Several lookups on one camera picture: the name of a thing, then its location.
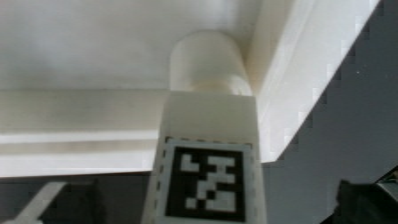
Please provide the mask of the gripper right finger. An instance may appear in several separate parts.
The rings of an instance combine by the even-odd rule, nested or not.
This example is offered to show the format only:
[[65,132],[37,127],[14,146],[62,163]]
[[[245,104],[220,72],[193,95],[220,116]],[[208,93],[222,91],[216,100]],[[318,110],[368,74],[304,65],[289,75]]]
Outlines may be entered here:
[[334,224],[398,224],[398,166],[373,183],[339,182]]

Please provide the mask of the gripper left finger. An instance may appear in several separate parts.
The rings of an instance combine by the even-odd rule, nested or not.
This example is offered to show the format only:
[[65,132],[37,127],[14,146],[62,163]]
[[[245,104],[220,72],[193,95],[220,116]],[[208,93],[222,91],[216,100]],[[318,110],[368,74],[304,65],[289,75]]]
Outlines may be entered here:
[[41,215],[65,187],[64,182],[48,182],[12,220],[12,224],[44,224]]

